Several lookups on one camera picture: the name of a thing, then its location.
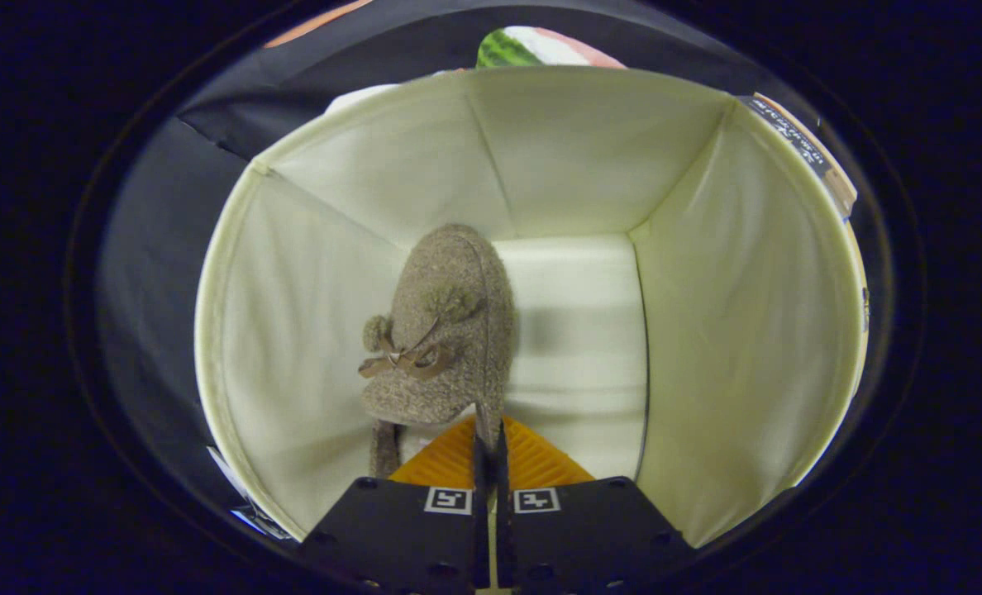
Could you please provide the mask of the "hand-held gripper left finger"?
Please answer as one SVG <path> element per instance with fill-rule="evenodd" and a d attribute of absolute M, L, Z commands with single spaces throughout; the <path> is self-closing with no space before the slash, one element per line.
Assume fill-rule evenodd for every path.
<path fill-rule="evenodd" d="M 489 489 L 474 418 L 392 478 L 356 478 L 298 547 L 303 564 L 362 594 L 474 594 L 491 585 Z"/>

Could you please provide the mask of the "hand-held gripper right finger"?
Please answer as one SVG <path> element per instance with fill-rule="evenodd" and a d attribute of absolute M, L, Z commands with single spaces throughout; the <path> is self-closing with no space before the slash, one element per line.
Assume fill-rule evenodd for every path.
<path fill-rule="evenodd" d="M 696 556 L 633 479 L 594 478 L 510 417 L 496 482 L 496 581 L 513 594 L 640 594 Z"/>

